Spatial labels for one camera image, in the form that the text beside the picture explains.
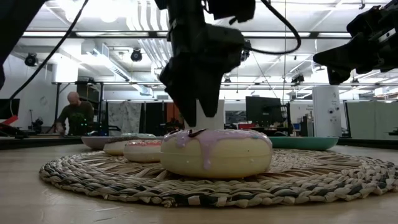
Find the man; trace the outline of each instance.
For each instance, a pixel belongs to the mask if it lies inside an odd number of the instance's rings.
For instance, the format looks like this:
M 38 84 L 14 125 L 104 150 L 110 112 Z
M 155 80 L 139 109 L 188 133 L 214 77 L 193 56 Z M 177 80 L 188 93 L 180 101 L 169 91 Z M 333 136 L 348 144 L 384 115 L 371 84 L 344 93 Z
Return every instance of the man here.
M 94 111 L 90 102 L 80 101 L 77 92 L 68 94 L 69 105 L 64 107 L 61 115 L 56 122 L 56 129 L 61 135 L 65 134 L 65 120 L 69 122 L 69 134 L 84 135 L 88 132 L 87 128 L 93 124 Z

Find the white pillar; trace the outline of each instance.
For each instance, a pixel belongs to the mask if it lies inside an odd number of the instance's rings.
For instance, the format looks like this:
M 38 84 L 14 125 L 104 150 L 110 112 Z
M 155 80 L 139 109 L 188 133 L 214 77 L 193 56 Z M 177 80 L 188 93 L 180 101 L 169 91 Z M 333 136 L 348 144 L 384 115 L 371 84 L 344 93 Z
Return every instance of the white pillar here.
M 190 127 L 187 122 L 185 122 L 185 129 L 224 129 L 224 100 L 218 100 L 217 113 L 214 118 L 207 118 L 204 114 L 199 100 L 197 100 L 197 125 L 195 127 Z
M 340 137 L 341 114 L 338 86 L 316 86 L 312 90 L 316 137 Z

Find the donut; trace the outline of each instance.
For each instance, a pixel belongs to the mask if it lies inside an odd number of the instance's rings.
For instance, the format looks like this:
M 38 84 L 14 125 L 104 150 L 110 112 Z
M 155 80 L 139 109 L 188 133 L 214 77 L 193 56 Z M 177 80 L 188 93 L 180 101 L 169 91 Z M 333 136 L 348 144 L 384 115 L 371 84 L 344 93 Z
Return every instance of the donut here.
M 167 134 L 160 151 L 162 166 L 175 174 L 231 179 L 267 171 L 272 143 L 252 130 L 184 130 Z
M 112 156 L 123 156 L 123 150 L 126 144 L 131 140 L 137 139 L 156 139 L 156 137 L 146 136 L 146 138 L 137 135 L 111 138 L 104 146 L 104 152 Z
M 162 140 L 132 140 L 124 147 L 124 157 L 131 162 L 159 162 Z

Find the round woven mat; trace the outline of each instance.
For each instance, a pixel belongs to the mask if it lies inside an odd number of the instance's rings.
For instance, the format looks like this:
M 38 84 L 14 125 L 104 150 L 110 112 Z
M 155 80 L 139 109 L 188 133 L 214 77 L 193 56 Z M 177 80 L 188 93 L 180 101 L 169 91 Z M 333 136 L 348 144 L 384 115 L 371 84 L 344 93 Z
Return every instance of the round woven mat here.
M 62 157 L 40 178 L 63 190 L 106 200 L 165 207 L 295 205 L 350 201 L 398 191 L 397 166 L 370 157 L 275 149 L 269 172 L 238 180 L 200 180 L 171 174 L 160 163 L 134 163 L 92 152 Z

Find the plate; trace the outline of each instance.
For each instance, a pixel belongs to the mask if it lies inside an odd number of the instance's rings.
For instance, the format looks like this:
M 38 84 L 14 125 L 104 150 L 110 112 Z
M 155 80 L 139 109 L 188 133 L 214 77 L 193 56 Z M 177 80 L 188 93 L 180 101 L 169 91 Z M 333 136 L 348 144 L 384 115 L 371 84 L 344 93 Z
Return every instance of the plate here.
M 111 138 L 110 136 L 82 136 L 81 141 L 92 149 L 102 150 Z
M 304 149 L 325 151 L 335 146 L 338 138 L 321 137 L 268 137 L 275 149 Z

